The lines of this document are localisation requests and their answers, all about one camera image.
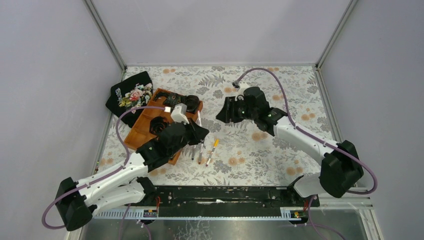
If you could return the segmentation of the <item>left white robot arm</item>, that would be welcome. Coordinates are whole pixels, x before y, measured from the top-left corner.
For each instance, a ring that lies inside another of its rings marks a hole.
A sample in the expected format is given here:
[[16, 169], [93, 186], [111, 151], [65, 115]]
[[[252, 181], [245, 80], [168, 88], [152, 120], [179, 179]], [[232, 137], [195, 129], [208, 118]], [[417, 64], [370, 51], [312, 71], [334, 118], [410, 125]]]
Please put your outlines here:
[[62, 180], [55, 206], [63, 227], [71, 232], [100, 212], [152, 199], [155, 188], [147, 174], [168, 163], [185, 146], [199, 144], [208, 134], [208, 129], [193, 120], [174, 122], [107, 170], [77, 181], [71, 177]]

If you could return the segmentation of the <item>white marker red tip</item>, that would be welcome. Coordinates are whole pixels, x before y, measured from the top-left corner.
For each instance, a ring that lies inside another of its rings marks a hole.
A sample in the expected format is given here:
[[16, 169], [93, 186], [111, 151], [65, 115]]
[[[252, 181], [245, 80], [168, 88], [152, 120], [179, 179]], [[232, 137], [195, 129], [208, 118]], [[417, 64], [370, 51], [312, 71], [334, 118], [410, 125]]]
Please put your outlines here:
[[201, 118], [201, 112], [198, 110], [197, 111], [197, 120], [198, 120], [198, 125], [200, 127], [202, 127], [202, 118]]

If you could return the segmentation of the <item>white marker blue end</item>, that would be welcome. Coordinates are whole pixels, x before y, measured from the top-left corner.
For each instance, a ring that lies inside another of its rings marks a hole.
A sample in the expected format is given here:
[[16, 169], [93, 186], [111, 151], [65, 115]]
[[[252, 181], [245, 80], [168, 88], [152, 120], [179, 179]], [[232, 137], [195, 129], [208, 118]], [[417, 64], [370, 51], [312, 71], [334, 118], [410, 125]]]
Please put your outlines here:
[[195, 155], [196, 155], [196, 148], [197, 145], [194, 145], [191, 151], [191, 160], [194, 161], [195, 160]]

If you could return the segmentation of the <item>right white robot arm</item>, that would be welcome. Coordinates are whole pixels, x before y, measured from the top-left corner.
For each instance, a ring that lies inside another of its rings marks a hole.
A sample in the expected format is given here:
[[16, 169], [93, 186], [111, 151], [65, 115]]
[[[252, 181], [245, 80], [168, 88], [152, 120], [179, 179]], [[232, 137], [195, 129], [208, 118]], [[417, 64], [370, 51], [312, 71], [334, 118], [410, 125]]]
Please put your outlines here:
[[269, 105], [257, 86], [226, 97], [216, 119], [226, 124], [252, 120], [261, 131], [290, 143], [320, 164], [320, 173], [300, 176], [289, 185], [302, 198], [323, 193], [341, 198], [364, 175], [362, 166], [351, 158], [358, 156], [351, 142], [326, 141], [309, 130], [297, 129], [285, 111]]

